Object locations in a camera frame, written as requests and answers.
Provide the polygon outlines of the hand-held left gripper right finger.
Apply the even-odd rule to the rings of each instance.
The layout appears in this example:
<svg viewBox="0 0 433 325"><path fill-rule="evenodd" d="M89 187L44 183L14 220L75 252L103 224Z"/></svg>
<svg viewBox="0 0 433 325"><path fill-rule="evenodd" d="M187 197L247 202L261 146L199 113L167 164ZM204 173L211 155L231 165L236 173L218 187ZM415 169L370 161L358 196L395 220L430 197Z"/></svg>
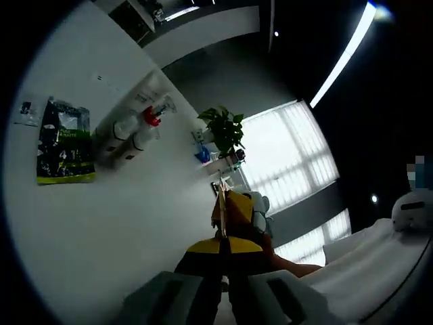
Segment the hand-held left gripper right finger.
<svg viewBox="0 0 433 325"><path fill-rule="evenodd" d="M329 324L323 295L303 284L312 268L278 257L268 244L227 239L229 302L238 324Z"/></svg>

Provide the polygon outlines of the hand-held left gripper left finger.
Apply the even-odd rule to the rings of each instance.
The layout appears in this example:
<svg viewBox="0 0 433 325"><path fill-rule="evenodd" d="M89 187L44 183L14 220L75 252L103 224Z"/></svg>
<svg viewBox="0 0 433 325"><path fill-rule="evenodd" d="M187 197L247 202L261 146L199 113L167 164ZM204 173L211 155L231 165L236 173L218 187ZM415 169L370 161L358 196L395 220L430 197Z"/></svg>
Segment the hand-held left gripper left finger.
<svg viewBox="0 0 433 325"><path fill-rule="evenodd" d="M172 272L163 271L131 293L122 324L213 324L226 271L226 240L190 246Z"/></svg>

